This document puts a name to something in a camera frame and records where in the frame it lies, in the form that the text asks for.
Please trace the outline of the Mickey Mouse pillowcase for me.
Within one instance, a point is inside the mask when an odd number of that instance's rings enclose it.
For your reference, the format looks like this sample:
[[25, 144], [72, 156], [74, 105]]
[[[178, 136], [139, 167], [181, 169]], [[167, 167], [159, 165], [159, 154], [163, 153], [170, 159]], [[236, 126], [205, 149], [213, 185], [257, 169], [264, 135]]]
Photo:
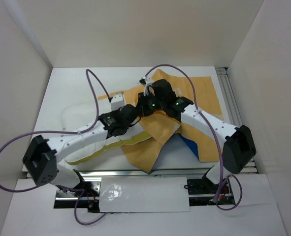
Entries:
[[[223, 119], [220, 103], [210, 77], [177, 77], [157, 69], [152, 79], [166, 79], [177, 96], [197, 99], [198, 106], [219, 119]], [[164, 112], [155, 112], [142, 118], [143, 131], [123, 140], [111, 138], [105, 144], [97, 145], [93, 156], [111, 148], [121, 148], [128, 161], [135, 167], [150, 172], [165, 143], [173, 134], [180, 134], [195, 143], [201, 162], [218, 162], [219, 154], [214, 139], [188, 124], [169, 118]]]

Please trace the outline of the white pillow yellow edge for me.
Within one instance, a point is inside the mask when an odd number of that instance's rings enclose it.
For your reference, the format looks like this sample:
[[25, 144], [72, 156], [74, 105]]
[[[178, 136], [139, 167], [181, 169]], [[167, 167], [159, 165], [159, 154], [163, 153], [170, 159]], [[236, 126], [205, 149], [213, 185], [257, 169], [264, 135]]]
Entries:
[[[96, 109], [90, 103], [73, 105], [66, 108], [61, 115], [62, 128], [66, 131], [79, 132], [87, 129], [96, 119]], [[112, 148], [130, 146], [150, 139], [152, 136], [143, 129], [140, 124], [129, 128], [122, 136], [107, 138], [107, 134], [98, 134], [96, 124], [94, 128], [84, 134], [77, 135], [79, 140], [86, 140], [81, 144], [80, 149], [65, 157], [65, 162], [70, 165], [78, 165], [98, 157]]]

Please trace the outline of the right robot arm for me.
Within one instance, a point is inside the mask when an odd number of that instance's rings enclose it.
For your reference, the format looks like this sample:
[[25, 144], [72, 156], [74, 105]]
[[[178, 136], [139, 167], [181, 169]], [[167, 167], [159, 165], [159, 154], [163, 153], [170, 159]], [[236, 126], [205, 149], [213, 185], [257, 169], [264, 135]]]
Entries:
[[177, 96], [165, 79], [153, 81], [143, 77], [139, 83], [144, 87], [136, 105], [141, 115], [150, 116], [155, 111], [163, 111], [180, 122], [182, 128], [188, 125], [189, 133], [200, 131], [216, 142], [221, 152], [220, 160], [202, 178], [206, 192], [215, 192], [225, 178], [239, 174], [255, 156], [257, 151], [249, 127], [221, 121], [196, 106], [191, 99]]

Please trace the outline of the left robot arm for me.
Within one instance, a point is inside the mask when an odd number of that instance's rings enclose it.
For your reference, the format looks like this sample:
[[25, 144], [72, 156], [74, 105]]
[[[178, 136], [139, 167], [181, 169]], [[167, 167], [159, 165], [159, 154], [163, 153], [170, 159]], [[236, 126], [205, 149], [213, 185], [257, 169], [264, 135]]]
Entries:
[[93, 143], [126, 134], [142, 113], [133, 105], [99, 115], [96, 120], [81, 127], [74, 134], [50, 139], [38, 135], [29, 144], [23, 163], [37, 187], [53, 184], [67, 188], [73, 196], [80, 196], [85, 184], [79, 173], [58, 163], [70, 154]]

